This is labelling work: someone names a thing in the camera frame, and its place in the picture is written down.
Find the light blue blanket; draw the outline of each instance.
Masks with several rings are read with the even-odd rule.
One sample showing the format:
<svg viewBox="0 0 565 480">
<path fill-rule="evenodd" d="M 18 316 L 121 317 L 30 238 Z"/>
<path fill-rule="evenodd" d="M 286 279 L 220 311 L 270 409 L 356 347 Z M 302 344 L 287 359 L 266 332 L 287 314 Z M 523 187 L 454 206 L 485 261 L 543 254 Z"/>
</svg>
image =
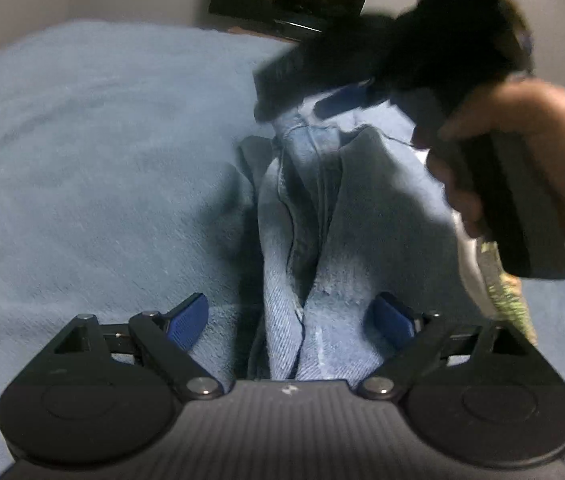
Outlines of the light blue blanket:
<svg viewBox="0 0 565 480">
<path fill-rule="evenodd" d="M 383 288 L 477 316 L 440 187 L 389 139 L 409 135 L 396 110 L 344 119 L 384 135 L 290 128 L 287 116 L 274 162 L 265 149 L 245 163 L 245 137 L 274 136 L 254 122 L 251 72 L 281 48 L 74 23 L 0 53 L 0 392 L 75 314 L 124 322 L 192 292 L 212 306 L 194 357 L 225 383 L 355 383 L 391 352 L 363 320 Z M 565 283 L 525 286 L 541 349 L 565 376 Z M 8 463 L 0 436 L 0 471 Z"/>
</svg>

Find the blue gripper pad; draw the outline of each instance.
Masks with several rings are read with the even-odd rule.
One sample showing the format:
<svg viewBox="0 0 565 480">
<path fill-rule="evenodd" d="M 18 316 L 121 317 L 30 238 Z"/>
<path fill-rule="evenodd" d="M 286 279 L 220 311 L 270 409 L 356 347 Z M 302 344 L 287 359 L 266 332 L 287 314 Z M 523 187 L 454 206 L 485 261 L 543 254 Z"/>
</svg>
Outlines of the blue gripper pad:
<svg viewBox="0 0 565 480">
<path fill-rule="evenodd" d="M 192 294 L 177 307 L 167 312 L 165 332 L 178 348 L 189 351 L 209 320 L 209 302 L 203 294 Z"/>
<path fill-rule="evenodd" d="M 338 92 L 325 97 L 313 107 L 313 113 L 320 120 L 348 112 L 367 105 L 367 88 L 358 84 L 345 86 Z"/>
<path fill-rule="evenodd" d="M 379 332 L 400 352 L 417 333 L 413 311 L 391 292 L 381 292 L 369 308 Z"/>
</svg>

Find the metal screw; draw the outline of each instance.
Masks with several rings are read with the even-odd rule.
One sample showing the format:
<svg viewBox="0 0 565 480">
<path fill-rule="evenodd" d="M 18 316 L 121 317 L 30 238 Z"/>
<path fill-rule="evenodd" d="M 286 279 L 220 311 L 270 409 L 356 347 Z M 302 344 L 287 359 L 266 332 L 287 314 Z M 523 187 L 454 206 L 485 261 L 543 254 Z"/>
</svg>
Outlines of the metal screw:
<svg viewBox="0 0 565 480">
<path fill-rule="evenodd" d="M 425 324 L 427 324 L 427 323 L 431 323 L 434 320 L 441 319 L 442 314 L 440 312 L 438 312 L 437 310 L 430 310 L 428 312 L 425 312 L 422 317 L 424 319 Z"/>
<path fill-rule="evenodd" d="M 370 377 L 362 383 L 362 387 L 370 394 L 387 395 L 391 393 L 395 384 L 386 377 Z"/>
<path fill-rule="evenodd" d="M 187 389 L 198 395 L 211 395 L 220 387 L 218 381 L 211 377 L 196 377 L 187 383 Z"/>
</svg>

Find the black circular pad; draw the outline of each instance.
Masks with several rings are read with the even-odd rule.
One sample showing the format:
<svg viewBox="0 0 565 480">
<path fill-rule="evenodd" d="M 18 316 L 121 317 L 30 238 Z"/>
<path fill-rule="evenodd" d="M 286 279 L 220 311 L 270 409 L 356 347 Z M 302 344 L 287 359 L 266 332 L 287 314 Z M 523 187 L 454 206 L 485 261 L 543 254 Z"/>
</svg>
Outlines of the black circular pad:
<svg viewBox="0 0 565 480">
<path fill-rule="evenodd" d="M 0 431 L 12 450 L 53 465 L 118 460 L 150 444 L 173 417 L 159 377 L 113 360 L 18 378 L 0 397 Z"/>
<path fill-rule="evenodd" d="M 477 381 L 474 372 L 469 381 L 456 368 L 428 374 L 408 393 L 407 416 L 423 440 L 493 468 L 533 466 L 565 452 L 563 384 L 522 385 L 495 372 Z"/>
</svg>

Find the black handheld device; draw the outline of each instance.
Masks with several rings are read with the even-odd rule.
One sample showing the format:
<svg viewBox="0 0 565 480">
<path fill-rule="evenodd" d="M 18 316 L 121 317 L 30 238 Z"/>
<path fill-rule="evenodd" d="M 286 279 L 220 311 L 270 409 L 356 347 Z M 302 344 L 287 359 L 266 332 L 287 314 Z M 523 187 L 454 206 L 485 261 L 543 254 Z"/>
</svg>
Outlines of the black handheld device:
<svg viewBox="0 0 565 480">
<path fill-rule="evenodd" d="M 208 308 L 194 294 L 128 324 L 72 319 L 0 397 L 16 459 L 0 480 L 565 480 L 565 383 L 508 322 L 384 292 L 370 315 L 398 353 L 357 389 L 226 388 L 186 352 Z"/>
<path fill-rule="evenodd" d="M 531 74 L 531 38 L 512 26 L 510 14 L 503 0 L 421 0 L 397 18 L 341 20 L 254 73 L 256 119 L 272 120 L 304 97 L 345 87 L 315 113 L 389 100 L 435 135 L 478 85 Z M 561 218 L 522 138 L 492 132 L 431 142 L 459 185 L 482 198 L 485 230 L 498 244 L 504 269 L 565 279 Z"/>
</svg>

